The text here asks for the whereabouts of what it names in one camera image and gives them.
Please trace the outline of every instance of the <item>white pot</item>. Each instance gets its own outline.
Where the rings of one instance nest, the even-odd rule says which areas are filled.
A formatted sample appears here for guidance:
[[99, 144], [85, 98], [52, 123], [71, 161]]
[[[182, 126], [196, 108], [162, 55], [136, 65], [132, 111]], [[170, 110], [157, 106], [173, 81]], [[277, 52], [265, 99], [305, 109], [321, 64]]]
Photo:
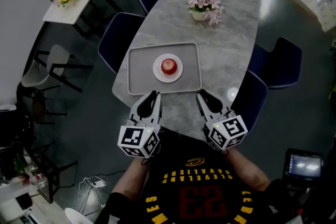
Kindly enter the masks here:
[[196, 11], [192, 10], [191, 15], [193, 16], [194, 20], [199, 20], [199, 21], [206, 20], [205, 12], [196, 12]]

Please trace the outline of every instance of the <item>apple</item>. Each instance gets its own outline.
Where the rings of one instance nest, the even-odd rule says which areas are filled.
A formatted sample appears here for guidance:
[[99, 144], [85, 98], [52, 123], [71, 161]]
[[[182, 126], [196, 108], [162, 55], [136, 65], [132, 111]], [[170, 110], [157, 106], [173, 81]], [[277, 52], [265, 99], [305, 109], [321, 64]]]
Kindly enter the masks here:
[[161, 70], [167, 75], [172, 75], [177, 71], [177, 63], [173, 59], [165, 59], [161, 63]]

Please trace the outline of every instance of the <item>pink flowers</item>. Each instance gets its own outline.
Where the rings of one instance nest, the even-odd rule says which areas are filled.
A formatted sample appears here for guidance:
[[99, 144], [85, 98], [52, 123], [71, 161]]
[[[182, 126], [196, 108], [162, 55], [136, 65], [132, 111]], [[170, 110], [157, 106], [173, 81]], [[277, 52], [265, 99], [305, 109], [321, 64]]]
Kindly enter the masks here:
[[223, 6], [219, 6], [220, 0], [188, 0], [191, 4], [190, 10], [204, 12], [204, 16], [209, 20], [209, 25], [216, 25], [220, 20]]

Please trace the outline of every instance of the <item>white table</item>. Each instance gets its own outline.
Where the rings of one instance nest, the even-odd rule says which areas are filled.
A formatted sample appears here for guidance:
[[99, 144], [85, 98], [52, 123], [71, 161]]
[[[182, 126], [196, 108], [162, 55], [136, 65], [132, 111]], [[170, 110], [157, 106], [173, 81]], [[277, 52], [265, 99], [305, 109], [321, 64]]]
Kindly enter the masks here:
[[[243, 81], [258, 28], [259, 0], [221, 0], [222, 22], [209, 27], [192, 19], [187, 0], [158, 0], [139, 28], [130, 48], [195, 42], [198, 45], [202, 88], [227, 98], [228, 90]], [[131, 107], [139, 96], [128, 94], [128, 54], [113, 84], [113, 94]], [[172, 131], [204, 140], [196, 92], [162, 97], [160, 124]]]
[[43, 17], [43, 21], [74, 25], [89, 2], [90, 0], [77, 0], [75, 5], [70, 8], [58, 7], [55, 4], [51, 4]]

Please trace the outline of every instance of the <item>potted plant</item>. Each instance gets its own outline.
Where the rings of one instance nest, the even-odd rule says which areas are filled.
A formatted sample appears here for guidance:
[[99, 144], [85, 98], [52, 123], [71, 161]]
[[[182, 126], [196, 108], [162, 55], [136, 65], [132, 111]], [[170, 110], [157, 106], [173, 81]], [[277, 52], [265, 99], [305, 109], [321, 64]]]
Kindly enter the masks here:
[[188, 0], [189, 8], [195, 20], [209, 21], [209, 25], [216, 25], [220, 20], [223, 6], [219, 6], [221, 0]]

